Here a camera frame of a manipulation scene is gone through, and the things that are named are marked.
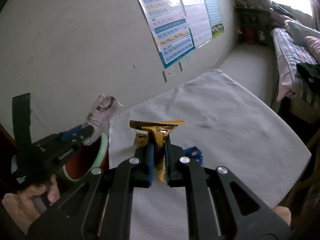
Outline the person's left hand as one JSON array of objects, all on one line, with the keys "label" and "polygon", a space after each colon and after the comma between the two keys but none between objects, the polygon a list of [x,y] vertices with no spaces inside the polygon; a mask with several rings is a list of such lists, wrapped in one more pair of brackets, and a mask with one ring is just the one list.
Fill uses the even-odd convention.
[{"label": "person's left hand", "polygon": [[45,184],[30,185],[24,191],[18,191],[17,194],[7,193],[2,199],[7,213],[25,235],[31,224],[40,217],[40,212],[36,209],[33,198],[46,193],[49,205],[53,205],[60,198],[56,174],[53,174],[49,181],[49,191],[47,191]]}]

